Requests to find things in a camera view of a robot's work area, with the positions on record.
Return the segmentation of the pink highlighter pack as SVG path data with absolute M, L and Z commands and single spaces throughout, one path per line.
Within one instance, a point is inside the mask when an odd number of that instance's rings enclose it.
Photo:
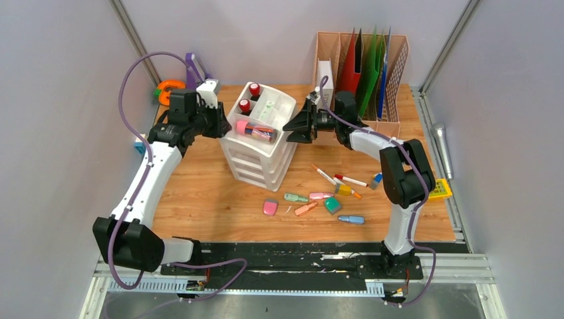
M 270 126 L 262 126 L 254 122 L 239 120 L 235 125 L 236 132 L 261 142 L 272 144 L 278 137 L 278 131 Z

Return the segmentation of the red black stamp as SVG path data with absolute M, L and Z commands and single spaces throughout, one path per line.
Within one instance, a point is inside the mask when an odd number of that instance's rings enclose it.
M 239 110 L 242 115 L 249 116 L 252 111 L 251 101 L 244 98 L 238 102 Z

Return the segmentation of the white plastic drawer unit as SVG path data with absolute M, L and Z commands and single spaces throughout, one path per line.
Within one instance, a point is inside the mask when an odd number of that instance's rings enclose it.
M 297 147 L 296 143 L 286 141 L 289 132 L 283 131 L 283 126 L 297 114 L 297 103 L 290 95 L 259 83 L 261 96 L 257 102 L 251 101 L 251 83 L 245 85 L 227 115 L 231 130 L 220 140 L 220 144 L 236 180 L 277 191 Z M 244 98 L 251 101 L 252 111 L 249 116 L 242 115 L 239 110 L 238 102 Z M 239 120 L 275 128 L 278 137 L 274 143 L 268 144 L 242 136 L 235 129 Z

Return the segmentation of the red round stamp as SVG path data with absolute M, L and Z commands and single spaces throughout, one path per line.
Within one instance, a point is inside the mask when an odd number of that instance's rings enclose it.
M 251 95 L 250 100 L 257 102 L 261 96 L 261 86 L 256 82 L 252 82 L 249 85 L 249 92 Z

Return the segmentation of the red folder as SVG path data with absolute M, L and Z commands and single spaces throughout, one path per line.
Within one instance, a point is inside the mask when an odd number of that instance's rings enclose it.
M 362 70 L 363 39 L 362 29 L 353 31 L 345 51 L 345 60 L 339 77 L 339 90 L 355 93 Z

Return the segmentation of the pink mini highlighter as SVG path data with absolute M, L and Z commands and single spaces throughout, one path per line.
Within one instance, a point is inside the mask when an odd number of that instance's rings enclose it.
M 324 199 L 328 199 L 328 198 L 331 198 L 331 197 L 334 197 L 334 196 L 335 196 L 334 193 L 314 192 L 314 193 L 309 194 L 309 199 L 310 200 L 324 200 Z

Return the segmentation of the green mini highlighter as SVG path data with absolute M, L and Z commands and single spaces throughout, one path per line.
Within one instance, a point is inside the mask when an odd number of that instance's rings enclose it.
M 295 202 L 295 203 L 308 203 L 309 202 L 308 197 L 304 197 L 304 196 L 297 195 L 297 194 L 294 194 L 294 193 L 284 193 L 283 198 L 286 201 Z

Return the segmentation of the pink plastic file organizer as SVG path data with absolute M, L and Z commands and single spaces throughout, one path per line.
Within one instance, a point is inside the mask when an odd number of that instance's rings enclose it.
M 341 82 L 350 82 L 357 71 L 356 109 L 363 122 L 385 136 L 397 138 L 400 120 L 397 95 L 409 57 L 405 35 L 353 32 L 317 33 L 313 86 L 322 74 L 318 62 L 331 62 L 332 79 L 339 89 Z

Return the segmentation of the green folder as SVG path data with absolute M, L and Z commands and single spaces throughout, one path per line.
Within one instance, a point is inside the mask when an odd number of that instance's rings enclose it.
M 376 115 L 374 99 L 379 90 L 378 81 L 382 73 L 384 36 L 374 28 L 371 35 L 363 34 L 362 39 L 362 70 L 355 98 L 358 115 L 361 118 L 372 119 Z

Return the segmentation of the blue folder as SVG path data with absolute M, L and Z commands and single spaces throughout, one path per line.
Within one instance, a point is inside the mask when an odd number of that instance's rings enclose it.
M 384 55 L 382 60 L 382 73 L 380 79 L 380 93 L 378 96 L 378 108 L 377 108 L 377 117 L 379 120 L 383 119 L 383 110 L 384 110 L 384 98 L 385 98 L 385 90 L 386 90 L 386 73 L 388 68 L 388 53 L 390 49 L 390 37 L 391 37 L 391 27 L 388 28 L 388 33 L 384 36 Z

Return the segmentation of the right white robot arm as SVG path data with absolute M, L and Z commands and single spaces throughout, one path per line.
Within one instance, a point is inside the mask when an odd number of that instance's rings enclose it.
M 310 144 L 319 131 L 334 132 L 341 145 L 380 163 L 381 183 L 392 204 L 380 268 L 386 276 L 397 277 L 414 262 L 413 239 L 420 211 L 436 186 L 422 142 L 389 138 L 364 124 L 352 92 L 336 93 L 332 109 L 318 108 L 322 101 L 310 94 L 301 111 L 283 127 L 290 133 L 287 141 Z

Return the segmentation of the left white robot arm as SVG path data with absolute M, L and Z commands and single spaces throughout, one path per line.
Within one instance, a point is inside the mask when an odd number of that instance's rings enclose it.
M 144 272 L 172 263 L 187 274 L 202 270 L 199 241 L 162 239 L 152 231 L 152 224 L 164 188 L 195 138 L 221 138 L 230 129 L 214 89 L 200 86 L 171 92 L 170 107 L 149 131 L 142 163 L 123 200 L 92 227 L 107 264 Z

